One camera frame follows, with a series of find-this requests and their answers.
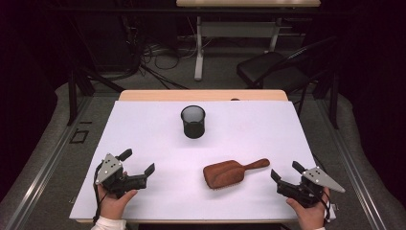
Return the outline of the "black metal stand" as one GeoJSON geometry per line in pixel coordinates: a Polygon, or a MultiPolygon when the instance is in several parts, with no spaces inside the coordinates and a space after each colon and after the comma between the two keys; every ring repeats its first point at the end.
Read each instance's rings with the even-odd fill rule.
{"type": "Polygon", "coordinates": [[[87,67],[80,67],[79,69],[72,70],[68,77],[68,126],[70,126],[77,119],[79,114],[77,89],[79,89],[85,97],[92,97],[95,94],[95,88],[91,84],[91,80],[101,82],[118,93],[122,93],[124,91],[123,87],[87,67]]]}
{"type": "Polygon", "coordinates": [[[328,119],[334,128],[337,124],[337,104],[339,94],[339,77],[333,71],[324,70],[317,75],[317,85],[312,93],[317,100],[324,99],[329,94],[328,119]]]}

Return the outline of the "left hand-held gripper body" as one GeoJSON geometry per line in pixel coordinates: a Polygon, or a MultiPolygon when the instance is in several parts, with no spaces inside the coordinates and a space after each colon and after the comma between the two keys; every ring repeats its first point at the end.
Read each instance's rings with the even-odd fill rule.
{"type": "Polygon", "coordinates": [[[107,153],[98,165],[95,173],[95,184],[102,184],[110,194],[117,198],[122,197],[131,190],[140,190],[147,187],[148,176],[144,174],[124,174],[124,161],[119,161],[117,156],[107,153]]]}

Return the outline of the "black mesh pen holder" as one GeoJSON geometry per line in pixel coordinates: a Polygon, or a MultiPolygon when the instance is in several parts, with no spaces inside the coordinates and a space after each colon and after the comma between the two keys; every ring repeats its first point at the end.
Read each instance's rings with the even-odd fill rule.
{"type": "Polygon", "coordinates": [[[181,111],[184,134],[198,139],[205,133],[205,110],[198,105],[188,105],[181,111]]]}

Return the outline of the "black horizontal metal bar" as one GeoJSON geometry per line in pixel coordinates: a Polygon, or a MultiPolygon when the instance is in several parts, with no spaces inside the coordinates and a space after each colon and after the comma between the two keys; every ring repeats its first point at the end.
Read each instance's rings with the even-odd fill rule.
{"type": "Polygon", "coordinates": [[[237,9],[237,8],[176,8],[176,9],[87,9],[87,8],[49,8],[52,12],[66,13],[118,13],[118,14],[167,14],[167,15],[279,15],[279,16],[348,16],[355,14],[355,11],[322,11],[315,8],[302,9],[237,9]]]}

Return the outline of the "aluminium floor rail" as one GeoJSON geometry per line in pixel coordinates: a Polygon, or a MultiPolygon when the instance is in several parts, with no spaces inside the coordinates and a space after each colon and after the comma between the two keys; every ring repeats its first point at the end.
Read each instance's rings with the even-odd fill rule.
{"type": "Polygon", "coordinates": [[[32,157],[0,203],[0,230],[87,230],[70,218],[93,157],[97,121],[88,114],[93,100],[79,103],[68,126],[60,103],[32,157]]]}
{"type": "Polygon", "coordinates": [[[316,100],[316,104],[322,113],[322,117],[327,126],[328,132],[330,133],[333,142],[338,149],[341,162],[372,230],[387,230],[387,227],[377,210],[375,202],[372,200],[372,195],[367,189],[366,184],[358,171],[355,162],[353,161],[343,135],[339,129],[334,127],[329,119],[327,104],[323,100],[316,100]]]}

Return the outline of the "black folding chair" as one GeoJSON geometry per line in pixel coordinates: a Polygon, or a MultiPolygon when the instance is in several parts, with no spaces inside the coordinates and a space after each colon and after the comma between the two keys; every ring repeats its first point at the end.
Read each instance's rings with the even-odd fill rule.
{"type": "Polygon", "coordinates": [[[296,101],[301,115],[308,86],[327,73],[327,55],[337,44],[332,36],[306,45],[288,56],[269,52],[244,60],[237,65],[238,76],[248,89],[279,89],[286,95],[302,91],[296,101]]]}

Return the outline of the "brown wooden hairbrush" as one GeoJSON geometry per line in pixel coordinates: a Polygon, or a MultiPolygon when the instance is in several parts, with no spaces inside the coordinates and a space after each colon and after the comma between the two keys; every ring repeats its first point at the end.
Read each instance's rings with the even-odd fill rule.
{"type": "Polygon", "coordinates": [[[206,166],[203,176],[210,189],[217,190],[229,187],[241,182],[245,172],[268,167],[270,161],[262,158],[247,165],[241,165],[236,160],[228,160],[206,166]]]}

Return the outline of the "person's right hand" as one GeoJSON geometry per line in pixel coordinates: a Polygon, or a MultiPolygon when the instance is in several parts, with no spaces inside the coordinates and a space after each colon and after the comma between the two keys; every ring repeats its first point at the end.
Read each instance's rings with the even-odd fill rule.
{"type": "Polygon", "coordinates": [[[304,208],[293,198],[288,198],[286,203],[294,210],[302,230],[313,230],[325,227],[325,205],[329,201],[329,188],[324,188],[322,200],[313,207],[304,208]]]}

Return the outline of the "white-legged desk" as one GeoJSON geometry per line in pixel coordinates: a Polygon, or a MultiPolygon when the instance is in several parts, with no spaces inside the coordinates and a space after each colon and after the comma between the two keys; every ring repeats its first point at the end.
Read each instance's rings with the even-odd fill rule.
{"type": "MultiPolygon", "coordinates": [[[[176,6],[191,10],[304,10],[317,9],[321,0],[176,0],[176,6]]],[[[201,16],[196,17],[196,63],[194,79],[201,81],[203,77],[203,43],[206,37],[260,37],[270,38],[269,51],[275,50],[282,19],[271,17],[264,22],[235,21],[205,21],[201,16]]]]}

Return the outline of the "person's left hand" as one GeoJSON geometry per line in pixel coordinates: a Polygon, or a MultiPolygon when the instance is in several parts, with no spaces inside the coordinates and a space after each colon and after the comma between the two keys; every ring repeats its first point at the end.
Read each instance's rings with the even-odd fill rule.
{"type": "Polygon", "coordinates": [[[100,196],[101,216],[106,219],[119,220],[123,217],[124,210],[128,202],[137,195],[137,190],[131,190],[122,197],[117,198],[105,190],[102,185],[98,186],[100,196]]]}

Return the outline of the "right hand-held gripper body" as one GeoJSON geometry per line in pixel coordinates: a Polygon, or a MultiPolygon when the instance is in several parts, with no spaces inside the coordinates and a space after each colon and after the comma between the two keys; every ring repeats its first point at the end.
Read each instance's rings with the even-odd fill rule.
{"type": "Polygon", "coordinates": [[[339,193],[346,191],[320,167],[305,169],[300,175],[301,181],[298,185],[281,179],[277,183],[277,193],[295,199],[305,208],[312,207],[322,200],[325,187],[339,193]]]}

